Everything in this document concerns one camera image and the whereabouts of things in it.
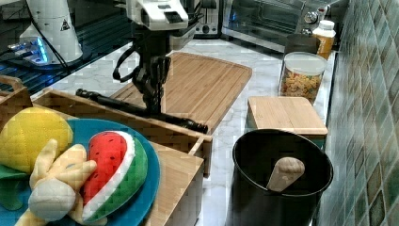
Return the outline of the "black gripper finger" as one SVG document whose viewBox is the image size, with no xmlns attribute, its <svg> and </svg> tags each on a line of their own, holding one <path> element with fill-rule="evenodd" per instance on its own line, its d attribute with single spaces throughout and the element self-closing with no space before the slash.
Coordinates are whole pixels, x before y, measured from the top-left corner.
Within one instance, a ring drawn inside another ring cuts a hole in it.
<svg viewBox="0 0 399 226">
<path fill-rule="evenodd" d="M 147 111 L 150 114 L 161 113 L 161 101 L 164 95 L 164 89 L 161 85 L 154 88 L 151 85 L 145 86 L 143 100 L 146 104 Z"/>
</svg>

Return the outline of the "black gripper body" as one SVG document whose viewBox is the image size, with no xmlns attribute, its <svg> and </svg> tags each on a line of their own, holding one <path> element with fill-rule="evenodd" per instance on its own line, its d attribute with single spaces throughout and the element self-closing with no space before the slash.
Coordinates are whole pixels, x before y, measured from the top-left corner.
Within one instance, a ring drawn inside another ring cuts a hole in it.
<svg viewBox="0 0 399 226">
<path fill-rule="evenodd" d="M 140 57 L 133 83 L 142 94 L 156 94 L 162 90 L 168 76 L 168 32 L 151 31 L 145 26 L 137 25 L 133 35 L 135 51 Z"/>
</svg>

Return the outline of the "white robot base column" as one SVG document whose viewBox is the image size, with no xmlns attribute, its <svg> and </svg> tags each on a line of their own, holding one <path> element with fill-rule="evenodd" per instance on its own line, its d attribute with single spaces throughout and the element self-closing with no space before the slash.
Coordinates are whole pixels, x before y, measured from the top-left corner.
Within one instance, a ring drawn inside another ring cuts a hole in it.
<svg viewBox="0 0 399 226">
<path fill-rule="evenodd" d="M 30 26 L 8 46 L 16 56 L 36 66 L 77 63 L 84 52 L 72 24 L 68 0 L 25 0 Z"/>
</svg>

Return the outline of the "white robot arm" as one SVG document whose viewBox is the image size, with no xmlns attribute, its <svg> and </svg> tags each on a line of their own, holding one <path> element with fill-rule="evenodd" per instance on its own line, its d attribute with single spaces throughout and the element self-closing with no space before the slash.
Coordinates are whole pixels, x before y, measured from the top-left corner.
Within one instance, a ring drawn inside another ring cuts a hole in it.
<svg viewBox="0 0 399 226">
<path fill-rule="evenodd" d="M 200 4 L 194 0 L 126 0 L 127 17 L 133 22 L 133 48 L 139 66 L 132 82 L 143 95 L 150 114 L 161 112 L 163 85 L 171 59 L 168 54 L 193 38 L 199 21 Z"/>
</svg>

